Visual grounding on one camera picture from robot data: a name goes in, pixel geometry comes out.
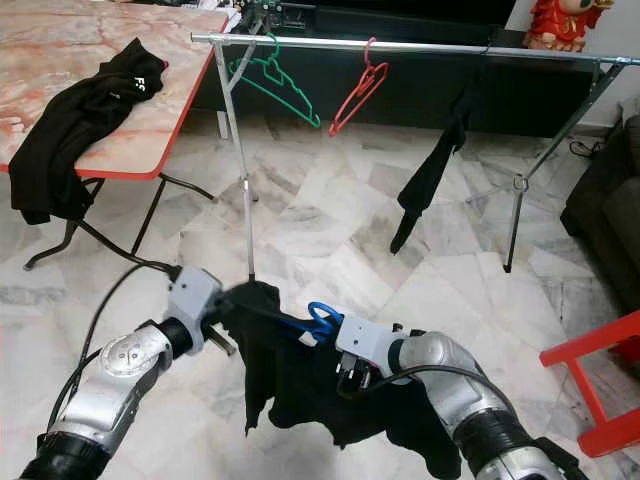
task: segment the green hanger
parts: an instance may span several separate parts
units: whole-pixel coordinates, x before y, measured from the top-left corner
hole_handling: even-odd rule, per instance
[[[298,87],[296,87],[296,84],[293,82],[293,79],[289,75],[287,75],[284,70],[282,70],[280,68],[280,65],[278,65],[278,61],[276,60],[278,58],[278,55],[280,54],[280,44],[278,43],[278,40],[276,39],[275,35],[273,35],[272,33],[267,33],[267,35],[269,37],[271,37],[274,42],[276,42],[276,50],[275,50],[275,52],[273,52],[271,55],[269,55],[269,57],[266,60],[263,60],[262,58],[254,58],[254,59],[249,60],[248,64],[249,65],[261,65],[262,66],[262,74],[268,80],[271,80],[273,83],[275,83],[279,87],[284,87],[286,84],[288,84],[291,87],[291,89],[295,93],[300,95],[302,100],[304,100],[304,103],[309,108],[309,111],[306,114],[304,114],[300,110],[298,110],[296,107],[291,105],[289,102],[287,102],[283,98],[279,97],[275,93],[267,90],[262,85],[254,82],[253,80],[249,80],[245,76],[242,76],[240,78],[242,80],[244,80],[245,82],[249,83],[250,85],[253,85],[255,88],[257,88],[261,92],[264,92],[267,95],[269,95],[270,97],[272,97],[275,100],[279,101],[282,105],[284,105],[289,110],[291,110],[295,114],[297,114],[300,117],[302,117],[303,119],[305,119],[307,122],[309,122],[315,128],[320,128],[320,117],[318,116],[317,113],[315,115],[313,114],[313,105],[311,105],[311,102],[309,101],[307,96],[304,94],[304,92],[302,90],[300,90]],[[236,60],[233,60],[233,61],[229,62],[229,72],[231,73],[231,75],[233,75],[235,73],[235,71],[238,69],[238,66],[240,65],[241,61],[242,61],[242,59],[238,58]],[[269,71],[268,71],[269,67],[275,68],[276,72],[280,75],[280,78],[277,78],[277,77],[274,77],[274,76],[270,75]]]

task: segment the red hanger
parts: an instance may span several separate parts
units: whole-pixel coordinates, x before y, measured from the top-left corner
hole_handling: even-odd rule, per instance
[[[378,87],[382,85],[382,82],[384,82],[385,79],[387,78],[387,75],[389,75],[389,64],[387,62],[373,66],[369,61],[369,47],[375,41],[376,41],[376,37],[371,37],[367,42],[367,46],[364,48],[364,63],[366,65],[366,68],[364,69],[364,72],[360,77],[360,81],[358,82],[358,85],[349,94],[347,99],[344,101],[344,103],[340,107],[340,110],[338,110],[338,113],[336,113],[336,116],[333,119],[333,122],[331,122],[331,125],[329,126],[330,137],[335,137],[338,134],[338,132],[342,130],[342,127],[344,127],[347,124],[347,122],[351,120],[351,117],[353,117],[358,112],[358,110],[362,108],[362,106],[366,103],[366,101],[373,94],[373,92],[375,92],[378,89]],[[376,81],[376,76],[378,76],[379,72],[382,72],[382,76],[380,76]],[[341,118],[342,115],[344,114],[344,110],[347,108],[349,103],[351,103],[351,101],[354,98],[360,98],[360,101],[357,103],[357,105],[353,107],[353,109],[344,118]]]

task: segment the black clothing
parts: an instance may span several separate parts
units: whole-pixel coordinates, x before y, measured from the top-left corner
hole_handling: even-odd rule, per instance
[[[91,205],[74,164],[94,142],[115,130],[133,105],[162,88],[166,63],[133,40],[98,73],[58,93],[9,164],[11,206],[27,223],[49,214],[78,220]]]
[[[478,101],[480,83],[480,75],[475,76],[453,103],[449,124],[438,144],[398,195],[398,203],[405,213],[391,242],[391,253],[398,253],[405,244],[422,211],[431,205],[449,157],[464,145],[469,117]]]
[[[257,426],[267,400],[274,397],[269,419],[276,427],[320,422],[341,447],[386,430],[392,443],[422,455],[432,476],[460,476],[458,448],[422,384],[388,385],[363,399],[347,400],[336,392],[337,329],[326,343],[302,344],[297,340],[299,332],[279,319],[305,320],[282,313],[278,289],[262,282],[236,287],[228,302],[231,306],[220,321],[238,344],[246,365],[247,432]]]

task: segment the white wall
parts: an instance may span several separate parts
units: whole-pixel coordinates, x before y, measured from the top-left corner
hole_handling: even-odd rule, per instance
[[[526,31],[535,0],[518,0],[507,28]],[[587,32],[585,52],[640,57],[640,0],[616,0],[604,12],[595,30]],[[618,102],[640,95],[640,67],[627,67],[582,119],[582,124],[612,126],[618,118]]]

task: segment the sofa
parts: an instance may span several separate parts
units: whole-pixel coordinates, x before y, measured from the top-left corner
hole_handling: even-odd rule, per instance
[[[640,115],[595,155],[561,220],[591,247],[625,310],[640,309]]]

